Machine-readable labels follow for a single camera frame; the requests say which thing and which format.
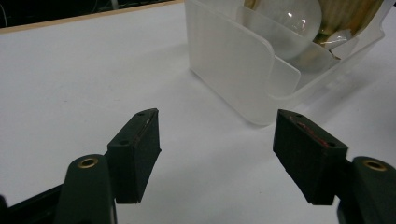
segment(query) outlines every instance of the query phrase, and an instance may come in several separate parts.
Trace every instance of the translucent container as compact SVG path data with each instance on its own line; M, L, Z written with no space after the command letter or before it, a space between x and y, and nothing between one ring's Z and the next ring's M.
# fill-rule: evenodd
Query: translucent container
M244 7L244 0L185 0L190 68L242 117L267 125L279 108L293 108L350 71L384 37L381 23L394 3L384 0L363 32L330 53ZM274 30L307 45L303 60L279 57L267 40Z

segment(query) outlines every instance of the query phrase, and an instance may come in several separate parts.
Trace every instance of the white table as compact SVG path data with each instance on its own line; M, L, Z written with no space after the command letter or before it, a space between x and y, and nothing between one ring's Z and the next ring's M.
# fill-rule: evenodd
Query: white table
M396 165L396 8L386 37L294 110ZM0 193L8 205L64 181L140 110L160 110L161 153L119 223L337 223L272 151L275 125L245 122L189 70L183 4L0 35Z

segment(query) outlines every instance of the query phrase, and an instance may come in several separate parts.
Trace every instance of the plastic container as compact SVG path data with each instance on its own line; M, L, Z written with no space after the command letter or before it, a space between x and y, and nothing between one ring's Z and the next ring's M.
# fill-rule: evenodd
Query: plastic container
M293 108L350 71L384 37L381 23L394 3L384 0L367 28L331 54L260 18L261 14L243 6L244 0L185 0L190 68L242 117L267 125L275 121L279 108ZM257 18L264 24L246 23ZM303 60L284 61L276 54L277 47L266 39L274 29L296 43L306 42Z

